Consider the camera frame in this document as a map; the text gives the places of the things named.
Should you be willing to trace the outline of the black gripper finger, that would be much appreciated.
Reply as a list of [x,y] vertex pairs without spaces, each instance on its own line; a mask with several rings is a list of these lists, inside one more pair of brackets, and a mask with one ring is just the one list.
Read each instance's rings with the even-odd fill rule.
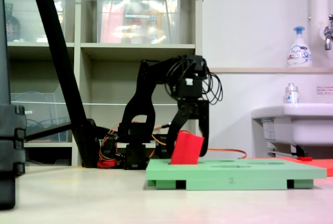
[[179,104],[178,111],[173,118],[169,131],[166,137],[166,149],[169,155],[172,155],[174,151],[175,141],[177,139],[178,132],[189,120],[193,113],[194,106],[192,104]]
[[200,151],[200,156],[204,156],[208,150],[209,144],[209,118],[202,116],[199,119],[199,130],[203,137],[203,144]]

